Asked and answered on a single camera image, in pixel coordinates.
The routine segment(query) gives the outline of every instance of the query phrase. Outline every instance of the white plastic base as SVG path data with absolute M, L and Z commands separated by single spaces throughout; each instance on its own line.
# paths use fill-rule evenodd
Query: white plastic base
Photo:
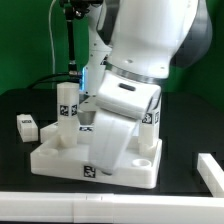
M 62 148 L 64 139 L 60 135 L 52 137 L 31 153 L 32 173 L 148 189 L 156 186 L 161 140 L 145 157 L 139 154 L 138 138 L 133 136 L 119 168 L 108 176 L 88 163 L 90 139 L 91 132 L 79 131 L 77 146 Z

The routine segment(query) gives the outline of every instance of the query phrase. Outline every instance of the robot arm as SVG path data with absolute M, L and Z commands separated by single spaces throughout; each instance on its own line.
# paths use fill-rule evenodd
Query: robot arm
M 205 3 L 204 0 L 104 1 L 98 28 L 102 37 L 105 23 L 111 22 L 110 41 L 108 35 L 105 39 L 113 49 L 97 94 L 100 109 L 89 154 L 91 164 L 102 172 L 112 174 L 116 170 L 137 121 L 157 106 L 161 93 L 158 83 L 168 77 L 171 59 L 192 28 L 199 2 Z

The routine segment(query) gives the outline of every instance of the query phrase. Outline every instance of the black cable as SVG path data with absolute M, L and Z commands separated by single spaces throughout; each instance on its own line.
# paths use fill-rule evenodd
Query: black cable
M 40 84 L 45 84 L 45 83 L 62 83 L 62 82 L 77 83 L 76 81 L 73 81 L 71 79 L 68 79 L 68 80 L 55 80 L 55 81 L 51 80 L 51 81 L 40 81 L 40 82 L 37 82 L 37 83 L 35 83 L 35 85 L 33 84 L 33 87 L 35 87 L 37 85 L 40 85 Z
M 26 88 L 32 89 L 34 86 L 38 85 L 38 83 L 41 83 L 42 81 L 45 81 L 47 79 L 61 77 L 61 76 L 69 76 L 69 74 L 68 74 L 68 72 L 63 72 L 63 73 L 57 73 L 57 74 L 53 74 L 53 75 L 47 75 L 47 76 L 44 76 L 44 77 L 36 80 L 34 83 L 28 85 Z

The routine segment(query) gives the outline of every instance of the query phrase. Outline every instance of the green wall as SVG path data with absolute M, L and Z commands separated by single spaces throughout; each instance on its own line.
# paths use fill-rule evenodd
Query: green wall
M 0 93 L 24 88 L 52 73 L 48 10 L 52 0 L 2 1 L 0 7 Z M 171 68 L 166 91 L 198 94 L 224 111 L 223 50 L 224 1 L 207 0 L 214 36 L 207 55 L 189 69 Z M 87 19 L 76 21 L 75 42 L 79 67 L 88 61 Z M 52 17 L 56 72 L 67 71 L 66 22 L 57 4 Z
M 24 88 L 52 73 L 48 10 L 52 0 L 2 1 L 0 7 L 0 93 Z M 67 71 L 66 21 L 58 2 L 52 15 L 56 72 Z M 87 19 L 75 22 L 79 65 L 88 61 Z

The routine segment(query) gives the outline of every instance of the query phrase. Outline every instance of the black tabletop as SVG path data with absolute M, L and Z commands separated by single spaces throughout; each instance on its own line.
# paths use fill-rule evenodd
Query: black tabletop
M 55 90 L 10 90 L 0 96 L 0 191 L 211 196 L 197 171 L 198 153 L 224 159 L 224 113 L 200 97 L 164 93 L 160 138 L 163 151 L 157 187 L 151 190 L 34 175 L 30 153 L 40 143 L 23 143 L 16 115 L 31 114 L 38 128 L 57 120 Z

